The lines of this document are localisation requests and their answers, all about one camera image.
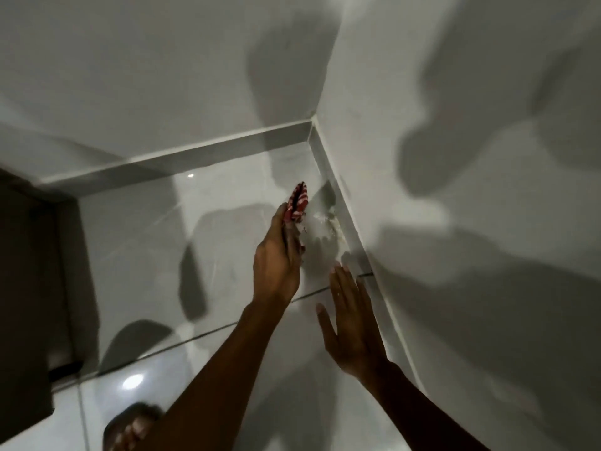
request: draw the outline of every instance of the hand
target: hand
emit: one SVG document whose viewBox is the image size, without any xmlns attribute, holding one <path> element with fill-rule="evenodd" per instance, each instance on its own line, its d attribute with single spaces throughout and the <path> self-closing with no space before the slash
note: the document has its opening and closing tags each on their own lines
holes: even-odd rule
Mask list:
<svg viewBox="0 0 601 451">
<path fill-rule="evenodd" d="M 372 301 L 363 281 L 355 283 L 346 266 L 336 265 L 330 272 L 330 289 L 338 335 L 326 308 L 319 303 L 316 310 L 323 342 L 334 362 L 366 385 L 389 364 Z"/>
<path fill-rule="evenodd" d="M 301 281 L 301 243 L 294 223 L 284 226 L 286 204 L 271 219 L 271 227 L 255 252 L 253 301 L 283 310 Z"/>
</svg>

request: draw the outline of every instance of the bright light spot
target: bright light spot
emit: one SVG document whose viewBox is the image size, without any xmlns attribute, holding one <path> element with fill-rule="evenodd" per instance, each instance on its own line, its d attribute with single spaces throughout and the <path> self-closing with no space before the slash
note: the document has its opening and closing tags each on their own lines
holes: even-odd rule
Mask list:
<svg viewBox="0 0 601 451">
<path fill-rule="evenodd" d="M 123 382 L 123 385 L 121 385 L 121 386 L 123 387 L 123 389 L 126 389 L 126 390 L 135 389 L 138 386 L 140 386 L 140 383 L 142 382 L 143 379 L 144 379 L 144 375 L 142 375 L 141 373 L 137 373 L 135 375 L 128 376 L 125 379 L 125 381 Z"/>
</svg>

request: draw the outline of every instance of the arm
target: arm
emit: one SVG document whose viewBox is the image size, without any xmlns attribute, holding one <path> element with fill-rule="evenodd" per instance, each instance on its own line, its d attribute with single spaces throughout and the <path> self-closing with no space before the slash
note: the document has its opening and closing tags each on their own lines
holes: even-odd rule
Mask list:
<svg viewBox="0 0 601 451">
<path fill-rule="evenodd" d="M 285 204 L 257 247 L 252 302 L 229 338 L 136 451 L 233 447 L 267 343 L 299 287 L 297 231 L 282 226 L 284 211 Z"/>
<path fill-rule="evenodd" d="M 380 403 L 409 447 L 414 451 L 487 451 L 388 360 L 363 282 L 355 282 L 346 267 L 336 266 L 330 273 L 330 288 L 338 334 L 325 307 L 317 306 L 326 349 L 338 366 L 359 379 Z"/>
</svg>

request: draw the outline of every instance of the floor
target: floor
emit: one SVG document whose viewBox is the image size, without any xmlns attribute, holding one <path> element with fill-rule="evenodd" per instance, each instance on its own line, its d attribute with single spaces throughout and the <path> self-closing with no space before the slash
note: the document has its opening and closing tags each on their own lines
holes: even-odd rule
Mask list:
<svg viewBox="0 0 601 451">
<path fill-rule="evenodd" d="M 250 301 L 255 247 L 301 180 L 310 196 L 301 284 L 267 348 L 236 448 L 408 449 L 323 348 L 314 308 L 332 307 L 327 271 L 343 258 L 365 275 L 389 354 L 403 356 L 376 283 L 349 258 L 333 194 L 307 143 L 60 208 L 71 327 L 85 367 L 54 392 L 52 416 L 0 449 L 101 450 L 106 424 L 132 403 L 167 409 Z"/>
</svg>

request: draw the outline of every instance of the white wall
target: white wall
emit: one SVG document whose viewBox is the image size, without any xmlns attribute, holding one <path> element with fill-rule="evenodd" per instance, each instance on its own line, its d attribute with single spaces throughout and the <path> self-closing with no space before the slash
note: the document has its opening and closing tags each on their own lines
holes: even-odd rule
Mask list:
<svg viewBox="0 0 601 451">
<path fill-rule="evenodd" d="M 419 379 L 493 450 L 598 448 L 600 6 L 369 1 L 317 120 Z"/>
<path fill-rule="evenodd" d="M 326 0 L 3 0 L 0 168 L 49 182 L 314 113 Z"/>
</svg>

